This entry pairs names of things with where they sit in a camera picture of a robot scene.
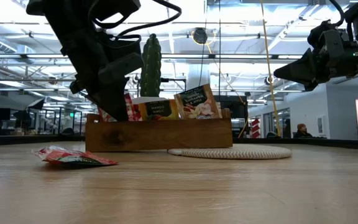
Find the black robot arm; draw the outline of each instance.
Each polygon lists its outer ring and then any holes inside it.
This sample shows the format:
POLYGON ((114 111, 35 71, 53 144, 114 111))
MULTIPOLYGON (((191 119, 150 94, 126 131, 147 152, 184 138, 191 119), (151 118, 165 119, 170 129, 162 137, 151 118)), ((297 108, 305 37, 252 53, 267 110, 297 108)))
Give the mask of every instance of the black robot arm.
POLYGON ((88 99, 118 121, 127 121, 124 89, 128 73, 142 68, 140 35, 129 32, 168 23, 178 18, 181 9, 164 0, 153 0, 178 13, 164 21, 154 22, 109 35, 102 29, 112 29, 124 22, 140 8, 139 0, 30 0, 27 13, 45 16, 75 67, 76 81, 72 93, 86 90, 88 99), (102 23, 117 13, 122 19, 102 23))
POLYGON ((323 21, 314 28, 308 37, 313 51, 308 49, 301 59, 274 71, 277 78, 301 83, 306 91, 311 91, 331 78, 351 78, 358 74, 358 44, 352 30, 353 24, 358 40, 358 3, 343 13, 335 0, 330 1, 341 13, 341 20, 336 24, 323 21), (347 31, 337 29, 344 19, 348 23, 347 31))

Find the wooden table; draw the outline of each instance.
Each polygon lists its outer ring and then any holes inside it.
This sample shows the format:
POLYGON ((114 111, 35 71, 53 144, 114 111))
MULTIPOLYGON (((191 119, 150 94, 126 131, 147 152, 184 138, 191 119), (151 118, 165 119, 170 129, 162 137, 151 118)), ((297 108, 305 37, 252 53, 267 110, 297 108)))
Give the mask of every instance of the wooden table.
POLYGON ((100 153, 120 165, 63 170, 30 153, 44 145, 0 146, 0 224, 358 223, 358 150, 291 145, 293 158, 271 161, 100 153))

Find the rope coaster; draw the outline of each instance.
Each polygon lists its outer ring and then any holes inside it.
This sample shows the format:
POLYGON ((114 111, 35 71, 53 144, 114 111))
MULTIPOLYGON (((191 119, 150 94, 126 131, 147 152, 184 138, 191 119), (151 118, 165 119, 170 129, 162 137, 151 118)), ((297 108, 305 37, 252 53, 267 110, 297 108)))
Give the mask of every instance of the rope coaster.
POLYGON ((292 156, 289 149, 274 146, 235 144, 226 149, 169 149, 176 156, 207 159, 283 159, 292 156))

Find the wooden crate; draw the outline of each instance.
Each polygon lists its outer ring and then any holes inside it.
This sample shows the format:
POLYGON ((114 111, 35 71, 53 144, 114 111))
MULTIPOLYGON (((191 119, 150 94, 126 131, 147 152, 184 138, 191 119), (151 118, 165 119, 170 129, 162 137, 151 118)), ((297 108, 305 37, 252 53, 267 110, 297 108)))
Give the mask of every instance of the wooden crate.
POLYGON ((88 114, 86 150, 122 152, 231 147, 230 110, 223 109, 222 116, 223 119, 95 123, 99 115, 88 114))

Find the green cactus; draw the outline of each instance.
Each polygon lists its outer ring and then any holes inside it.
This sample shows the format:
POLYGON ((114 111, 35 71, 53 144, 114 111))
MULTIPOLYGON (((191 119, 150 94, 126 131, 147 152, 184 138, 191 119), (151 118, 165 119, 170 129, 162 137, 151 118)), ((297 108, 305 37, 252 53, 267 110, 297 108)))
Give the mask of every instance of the green cactus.
POLYGON ((140 83, 141 96, 160 94, 161 84, 161 46, 155 34, 150 35, 143 48, 144 67, 140 83))

